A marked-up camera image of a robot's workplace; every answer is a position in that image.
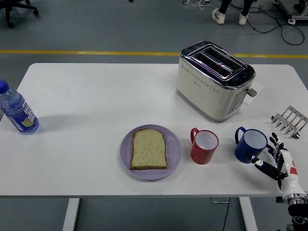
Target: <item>metal rack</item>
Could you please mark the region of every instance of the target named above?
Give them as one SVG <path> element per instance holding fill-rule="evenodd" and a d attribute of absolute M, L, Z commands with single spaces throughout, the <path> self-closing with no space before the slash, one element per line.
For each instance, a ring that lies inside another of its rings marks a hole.
<path fill-rule="evenodd" d="M 298 13 L 294 8 L 295 4 L 298 4 L 298 0 L 277 0 L 274 1 L 275 4 L 280 5 L 281 8 L 290 17 L 288 20 L 289 24 L 295 25 L 296 20 L 308 20 L 308 3 L 302 13 Z"/>

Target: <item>chair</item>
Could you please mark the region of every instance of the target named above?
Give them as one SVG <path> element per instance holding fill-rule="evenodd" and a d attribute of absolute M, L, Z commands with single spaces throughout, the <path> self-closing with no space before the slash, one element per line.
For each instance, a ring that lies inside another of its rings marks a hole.
<path fill-rule="evenodd" d="M 36 7 L 27 6 L 27 5 L 21 4 L 19 2 L 21 2 L 21 0 L 2 0 L 2 1 L 0 1 L 0 9 L 5 8 L 5 17 L 6 17 L 6 22 L 8 23 L 9 28 L 14 27 L 14 24 L 10 22 L 10 12 L 11 12 L 11 10 L 13 10 L 12 7 L 34 10 L 33 11 L 34 15 L 38 15 L 38 13 L 39 13 Z M 30 0 L 25 0 L 25 3 L 29 5 Z"/>

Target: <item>toast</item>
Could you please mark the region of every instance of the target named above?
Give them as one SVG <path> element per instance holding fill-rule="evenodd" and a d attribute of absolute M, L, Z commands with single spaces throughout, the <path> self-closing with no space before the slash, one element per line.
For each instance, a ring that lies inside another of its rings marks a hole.
<path fill-rule="evenodd" d="M 155 129 L 134 133 L 131 170 L 168 169 L 164 134 Z"/>

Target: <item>robotic hand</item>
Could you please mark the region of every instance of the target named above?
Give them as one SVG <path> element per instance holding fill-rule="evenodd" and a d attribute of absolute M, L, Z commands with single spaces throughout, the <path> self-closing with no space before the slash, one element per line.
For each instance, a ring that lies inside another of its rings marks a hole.
<path fill-rule="evenodd" d="M 269 140 L 274 144 L 274 147 L 268 144 L 268 152 L 275 159 L 277 167 L 249 153 L 246 155 L 256 168 L 278 181 L 278 186 L 283 191 L 282 200 L 289 205 L 288 211 L 292 216 L 293 225 L 288 225 L 287 231 L 308 231 L 308 197 L 298 183 L 298 175 L 292 156 L 275 133 L 272 133 Z"/>

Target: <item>cup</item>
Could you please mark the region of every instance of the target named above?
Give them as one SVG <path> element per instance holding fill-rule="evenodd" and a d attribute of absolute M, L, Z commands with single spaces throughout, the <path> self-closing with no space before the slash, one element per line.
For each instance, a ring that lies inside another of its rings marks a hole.
<path fill-rule="evenodd" d="M 211 160 L 218 146 L 219 141 L 217 135 L 209 130 L 199 131 L 197 128 L 193 128 L 191 130 L 191 140 L 192 140 L 192 150 L 191 150 L 192 159 L 197 164 L 200 165 L 207 164 Z"/>
<path fill-rule="evenodd" d="M 238 135 L 240 130 L 243 132 L 243 135 L 239 140 Z M 236 158 L 238 158 L 238 160 L 243 163 L 249 164 L 251 161 L 246 156 L 246 153 L 250 153 L 255 157 L 259 156 L 259 154 L 268 144 L 268 139 L 259 130 L 246 130 L 243 127 L 239 127 L 235 132 L 235 142 L 237 144 L 234 151 Z"/>

